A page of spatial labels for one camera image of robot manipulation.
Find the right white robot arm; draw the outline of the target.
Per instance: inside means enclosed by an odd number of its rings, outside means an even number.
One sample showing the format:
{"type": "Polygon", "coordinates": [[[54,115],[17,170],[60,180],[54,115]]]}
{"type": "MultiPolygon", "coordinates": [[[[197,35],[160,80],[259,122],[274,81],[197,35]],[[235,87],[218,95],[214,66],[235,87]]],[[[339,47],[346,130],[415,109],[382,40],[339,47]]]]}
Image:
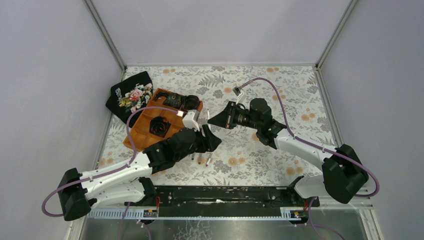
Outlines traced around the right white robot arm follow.
{"type": "Polygon", "coordinates": [[[249,108],[229,101],[223,111],[207,122],[229,130],[237,126],[255,129],[257,138],[264,145],[289,152],[320,169],[320,175],[302,176],[295,181],[294,191],[303,199],[331,197],[347,204],[369,180],[352,147],[318,144],[290,134],[288,126],[273,118],[272,110],[263,98],[251,100],[249,108]]]}

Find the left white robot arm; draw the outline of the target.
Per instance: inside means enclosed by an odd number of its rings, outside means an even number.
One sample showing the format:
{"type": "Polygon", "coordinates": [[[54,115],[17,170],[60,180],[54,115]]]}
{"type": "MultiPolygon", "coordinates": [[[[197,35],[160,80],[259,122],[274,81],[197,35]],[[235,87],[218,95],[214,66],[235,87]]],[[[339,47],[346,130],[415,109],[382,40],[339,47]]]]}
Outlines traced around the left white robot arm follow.
{"type": "Polygon", "coordinates": [[[171,137],[145,148],[134,159],[108,167],[65,172],[58,186],[58,197],[65,221],[86,216],[100,206],[157,202],[157,192],[150,175],[172,168],[193,153],[215,151],[222,140],[204,124],[203,132],[182,128],[171,137]]]}

